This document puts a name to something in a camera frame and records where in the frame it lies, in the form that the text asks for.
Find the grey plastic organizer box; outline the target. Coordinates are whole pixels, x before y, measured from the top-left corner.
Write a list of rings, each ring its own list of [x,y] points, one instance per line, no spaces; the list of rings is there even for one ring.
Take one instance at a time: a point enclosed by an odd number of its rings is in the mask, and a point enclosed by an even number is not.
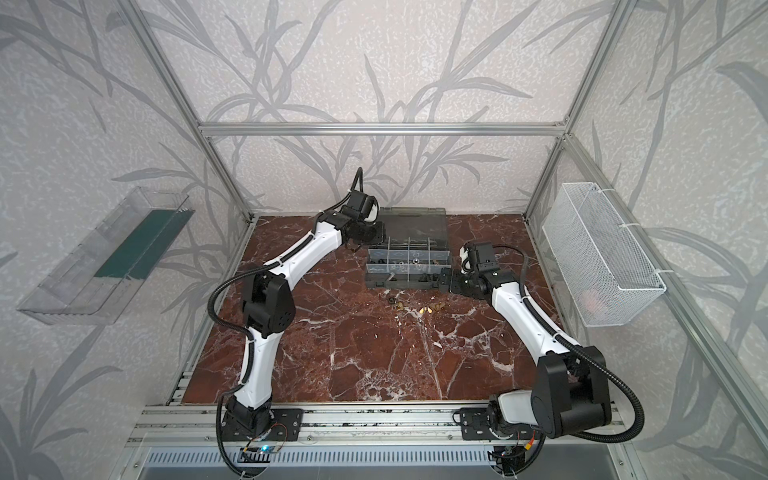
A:
[[[452,266],[443,208],[387,207],[378,219],[382,240],[368,247],[365,284],[370,289],[432,290]]]

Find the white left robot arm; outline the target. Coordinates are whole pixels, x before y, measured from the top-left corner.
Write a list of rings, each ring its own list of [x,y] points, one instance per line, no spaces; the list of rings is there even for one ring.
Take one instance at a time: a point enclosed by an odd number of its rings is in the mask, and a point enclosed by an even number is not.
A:
[[[242,277],[245,347],[227,413],[243,427],[260,433],[271,425],[272,372],[280,339],[296,316],[293,290],[326,255],[353,241],[372,245],[384,239],[385,225],[333,214],[316,223],[288,250],[258,272]]]

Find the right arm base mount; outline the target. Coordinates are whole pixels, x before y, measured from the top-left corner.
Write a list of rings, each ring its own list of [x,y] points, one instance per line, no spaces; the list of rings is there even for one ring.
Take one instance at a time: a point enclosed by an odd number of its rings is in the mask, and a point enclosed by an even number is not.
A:
[[[454,412],[453,420],[460,426],[463,440],[528,441],[537,434],[531,424],[505,420],[501,410],[491,404],[461,408]]]

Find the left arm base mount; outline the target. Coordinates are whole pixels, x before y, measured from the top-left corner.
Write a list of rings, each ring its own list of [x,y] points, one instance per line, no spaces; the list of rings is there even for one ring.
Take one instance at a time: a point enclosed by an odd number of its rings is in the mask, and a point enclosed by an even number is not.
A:
[[[246,440],[295,442],[298,440],[302,425],[304,410],[300,408],[277,408],[270,413],[271,419],[267,429],[256,436],[251,431],[240,425],[235,418],[224,410],[222,438],[224,442]]]

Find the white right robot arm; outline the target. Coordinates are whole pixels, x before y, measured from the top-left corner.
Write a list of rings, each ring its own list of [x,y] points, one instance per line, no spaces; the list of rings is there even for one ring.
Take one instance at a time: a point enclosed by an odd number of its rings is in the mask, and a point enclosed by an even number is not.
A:
[[[439,285],[442,291],[492,306],[515,330],[536,365],[532,389],[503,393],[491,401],[496,431],[527,424],[558,438],[611,422],[606,375],[564,345],[577,343],[544,314],[513,273],[444,268]]]

